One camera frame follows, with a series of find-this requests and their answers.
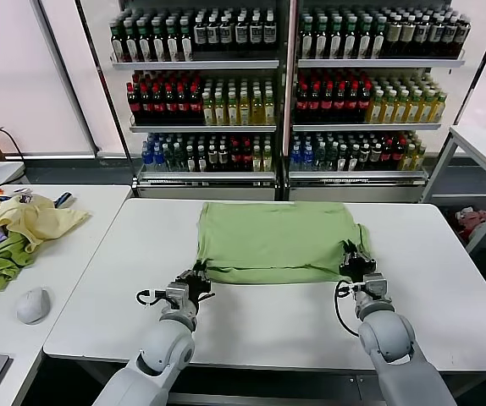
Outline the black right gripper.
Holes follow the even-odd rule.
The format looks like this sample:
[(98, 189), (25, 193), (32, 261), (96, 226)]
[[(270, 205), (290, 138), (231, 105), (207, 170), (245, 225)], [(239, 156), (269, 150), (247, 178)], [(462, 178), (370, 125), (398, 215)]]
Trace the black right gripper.
[(362, 283), (363, 276), (376, 271), (376, 261), (366, 252), (358, 250), (349, 240), (343, 241), (344, 260), (340, 265), (340, 275), (348, 277), (353, 283)]

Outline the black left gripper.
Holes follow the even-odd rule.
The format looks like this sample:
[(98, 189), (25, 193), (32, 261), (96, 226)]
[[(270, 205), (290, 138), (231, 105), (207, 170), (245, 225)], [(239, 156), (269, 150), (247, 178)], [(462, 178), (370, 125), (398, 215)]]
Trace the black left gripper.
[(199, 303), (212, 297), (211, 281), (207, 278), (207, 263), (196, 261), (191, 270), (187, 270), (175, 278), (177, 283), (188, 287), (189, 300)]

